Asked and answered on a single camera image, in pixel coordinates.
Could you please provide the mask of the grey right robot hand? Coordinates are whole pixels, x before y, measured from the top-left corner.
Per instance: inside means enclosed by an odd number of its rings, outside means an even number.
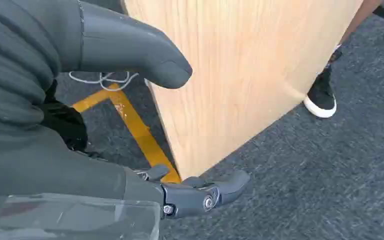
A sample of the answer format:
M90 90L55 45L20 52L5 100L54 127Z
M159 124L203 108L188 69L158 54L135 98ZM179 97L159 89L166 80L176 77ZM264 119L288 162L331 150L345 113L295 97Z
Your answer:
M190 177L154 183L133 170L69 149L44 125L46 93L62 72L133 70L178 89L193 70L160 30L79 0L0 0L0 192L152 201L169 216L200 215L240 197L250 180Z

